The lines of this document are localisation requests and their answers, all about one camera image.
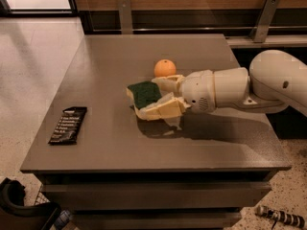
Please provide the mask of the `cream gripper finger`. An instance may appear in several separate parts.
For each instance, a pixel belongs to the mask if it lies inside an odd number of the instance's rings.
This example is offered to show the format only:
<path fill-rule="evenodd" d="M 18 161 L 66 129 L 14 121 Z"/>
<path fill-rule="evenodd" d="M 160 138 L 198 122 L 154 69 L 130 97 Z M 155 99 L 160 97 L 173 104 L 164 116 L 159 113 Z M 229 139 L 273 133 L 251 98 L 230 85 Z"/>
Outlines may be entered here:
<path fill-rule="evenodd" d="M 178 93 L 181 82 L 185 79 L 183 75 L 172 75 L 152 79 L 161 91 Z"/>
<path fill-rule="evenodd" d="M 135 107 L 134 110 L 141 120 L 153 121 L 180 117 L 190 107 L 191 105 L 182 97 L 176 97 L 174 93 L 168 93 L 156 103 L 151 103 L 142 108 Z"/>

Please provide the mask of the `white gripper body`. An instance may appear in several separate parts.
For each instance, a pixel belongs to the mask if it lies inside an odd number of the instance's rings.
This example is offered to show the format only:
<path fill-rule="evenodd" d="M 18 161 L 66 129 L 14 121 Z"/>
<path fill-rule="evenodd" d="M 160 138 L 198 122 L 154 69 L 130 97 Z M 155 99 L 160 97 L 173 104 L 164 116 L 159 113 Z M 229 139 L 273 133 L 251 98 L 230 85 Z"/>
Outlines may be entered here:
<path fill-rule="evenodd" d="M 179 93 L 193 113 L 210 113 L 216 109 L 214 74 L 210 70 L 186 76 L 180 84 Z"/>

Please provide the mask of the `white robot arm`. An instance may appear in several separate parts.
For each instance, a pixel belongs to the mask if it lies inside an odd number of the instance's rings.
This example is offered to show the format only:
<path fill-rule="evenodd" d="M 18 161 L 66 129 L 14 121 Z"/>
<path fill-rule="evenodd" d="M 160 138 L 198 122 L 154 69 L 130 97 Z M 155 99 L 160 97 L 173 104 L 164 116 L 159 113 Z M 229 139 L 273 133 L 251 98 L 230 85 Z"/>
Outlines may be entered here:
<path fill-rule="evenodd" d="M 307 115 L 307 66 L 288 53 L 267 50 L 259 53 L 248 69 L 158 77 L 128 86 L 127 95 L 137 117 L 147 121 L 228 107 L 276 113 L 290 106 Z"/>

